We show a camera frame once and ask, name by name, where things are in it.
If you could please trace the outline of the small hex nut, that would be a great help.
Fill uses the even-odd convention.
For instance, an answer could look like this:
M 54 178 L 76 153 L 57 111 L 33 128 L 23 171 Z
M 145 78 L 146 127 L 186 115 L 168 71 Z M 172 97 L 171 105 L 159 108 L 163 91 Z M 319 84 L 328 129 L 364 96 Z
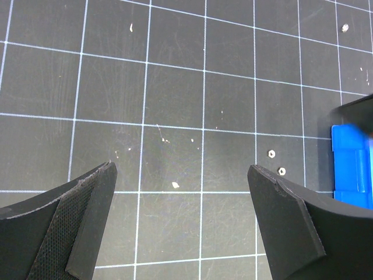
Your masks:
M 278 174 L 280 176 L 284 176 L 286 174 L 286 169 L 284 167 L 280 167 L 278 170 L 277 170 Z
M 269 150 L 268 151 L 268 157 L 269 158 L 274 158 L 276 156 L 276 152 L 274 150 Z
M 345 33 L 346 31 L 348 31 L 348 29 L 349 29 L 349 25 L 346 23 L 346 24 L 344 24 L 342 27 L 341 27 L 341 31 L 342 31 L 342 33 Z

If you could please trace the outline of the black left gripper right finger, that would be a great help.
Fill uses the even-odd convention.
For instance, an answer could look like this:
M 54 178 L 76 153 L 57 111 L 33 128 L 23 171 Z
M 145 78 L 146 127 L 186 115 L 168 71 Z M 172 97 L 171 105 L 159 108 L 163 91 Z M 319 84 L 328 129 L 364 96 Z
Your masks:
M 273 279 L 372 279 L 372 210 L 260 165 L 248 185 Z

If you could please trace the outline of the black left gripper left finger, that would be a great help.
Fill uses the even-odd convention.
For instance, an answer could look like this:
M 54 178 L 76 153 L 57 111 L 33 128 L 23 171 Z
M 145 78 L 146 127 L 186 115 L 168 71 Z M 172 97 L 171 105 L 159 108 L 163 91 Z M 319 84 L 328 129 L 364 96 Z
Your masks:
M 103 163 L 1 208 L 1 279 L 92 279 L 117 180 Z

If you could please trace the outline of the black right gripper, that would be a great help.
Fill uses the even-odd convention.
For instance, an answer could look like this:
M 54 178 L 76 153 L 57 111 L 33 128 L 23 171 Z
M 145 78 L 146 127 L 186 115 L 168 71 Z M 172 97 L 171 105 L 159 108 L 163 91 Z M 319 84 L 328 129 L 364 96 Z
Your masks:
M 353 102 L 335 108 L 337 115 L 350 124 L 355 125 L 362 133 L 372 137 L 372 95 L 365 96 Z

